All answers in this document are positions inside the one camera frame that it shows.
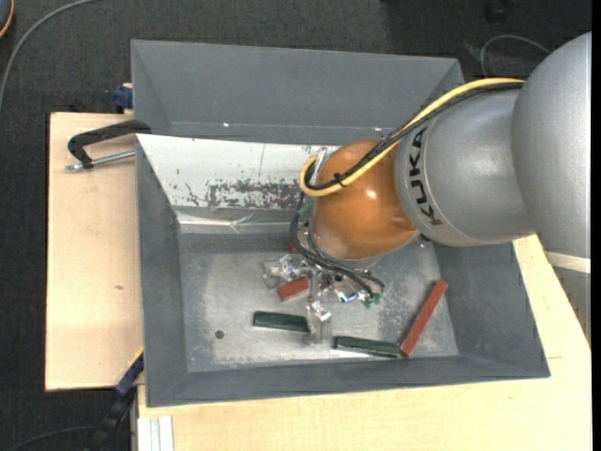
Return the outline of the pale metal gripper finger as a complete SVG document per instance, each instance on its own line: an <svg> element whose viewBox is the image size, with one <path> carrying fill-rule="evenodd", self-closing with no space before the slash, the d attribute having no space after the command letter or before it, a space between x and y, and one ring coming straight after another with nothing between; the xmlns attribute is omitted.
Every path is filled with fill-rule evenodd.
<svg viewBox="0 0 601 451"><path fill-rule="evenodd" d="M308 332L304 336L305 343L310 345L324 344L331 339L331 312L321 301L310 299L305 306Z"/></svg>
<svg viewBox="0 0 601 451"><path fill-rule="evenodd" d="M282 256L262 263L262 279L267 288L278 288L302 276L302 259L296 256Z"/></svg>

